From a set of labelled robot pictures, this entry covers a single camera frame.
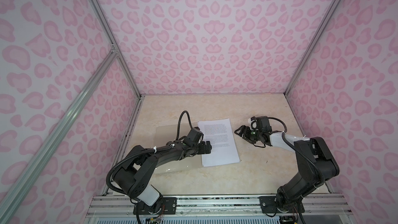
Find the white text sheet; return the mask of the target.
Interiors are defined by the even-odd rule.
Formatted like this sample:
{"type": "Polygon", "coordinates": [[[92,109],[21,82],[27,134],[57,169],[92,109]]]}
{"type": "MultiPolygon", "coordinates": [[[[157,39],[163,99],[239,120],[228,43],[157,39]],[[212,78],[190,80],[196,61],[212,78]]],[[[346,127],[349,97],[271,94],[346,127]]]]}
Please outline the white text sheet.
{"type": "Polygon", "coordinates": [[[212,146],[210,154],[202,155],[203,167],[240,162],[230,119],[199,121],[198,127],[204,134],[204,141],[210,141],[212,146]]]}

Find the beige cardboard folder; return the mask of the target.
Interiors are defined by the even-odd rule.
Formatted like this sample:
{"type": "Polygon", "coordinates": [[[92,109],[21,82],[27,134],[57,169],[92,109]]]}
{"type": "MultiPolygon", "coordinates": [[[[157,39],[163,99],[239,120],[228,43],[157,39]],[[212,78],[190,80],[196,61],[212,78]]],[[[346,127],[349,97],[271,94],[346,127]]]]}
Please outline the beige cardboard folder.
{"type": "MultiPolygon", "coordinates": [[[[153,140],[152,146],[156,146],[157,148],[163,146],[170,146],[170,142],[177,142],[176,135],[177,135],[177,124],[172,125],[162,125],[156,128],[155,136],[153,140]]],[[[195,170],[202,168],[202,156],[195,155],[194,157],[187,157],[182,160],[171,160],[166,163],[166,159],[173,157],[176,155],[176,147],[170,149],[168,152],[171,153],[168,155],[163,155],[159,159],[159,164],[157,165],[156,169],[154,170],[155,175],[166,174],[166,173],[176,173],[176,172],[183,172],[189,170],[195,170]]]]}

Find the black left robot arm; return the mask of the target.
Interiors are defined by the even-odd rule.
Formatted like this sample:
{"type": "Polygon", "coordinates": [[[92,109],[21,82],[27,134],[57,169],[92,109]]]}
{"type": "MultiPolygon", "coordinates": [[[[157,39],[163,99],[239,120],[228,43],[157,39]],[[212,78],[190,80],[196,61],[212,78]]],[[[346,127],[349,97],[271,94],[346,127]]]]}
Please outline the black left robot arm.
{"type": "Polygon", "coordinates": [[[189,139],[168,142],[157,148],[135,146],[130,153],[115,164],[106,176],[106,184],[114,192],[159,209],[162,195],[149,181],[157,167],[187,157],[210,154],[210,141],[192,142],[189,139]]]}

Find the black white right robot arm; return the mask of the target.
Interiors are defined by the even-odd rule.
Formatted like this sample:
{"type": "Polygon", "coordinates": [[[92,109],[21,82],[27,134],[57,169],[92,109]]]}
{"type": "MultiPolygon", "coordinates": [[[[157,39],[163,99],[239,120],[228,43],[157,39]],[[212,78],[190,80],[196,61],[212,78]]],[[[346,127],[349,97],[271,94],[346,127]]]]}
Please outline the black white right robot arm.
{"type": "Polygon", "coordinates": [[[279,147],[295,154],[298,172],[277,190],[273,207],[287,212],[310,193],[340,173],[340,168],[325,140],[288,135],[284,131],[262,132],[241,126],[234,133],[250,144],[261,142],[263,147],[279,147]]]}

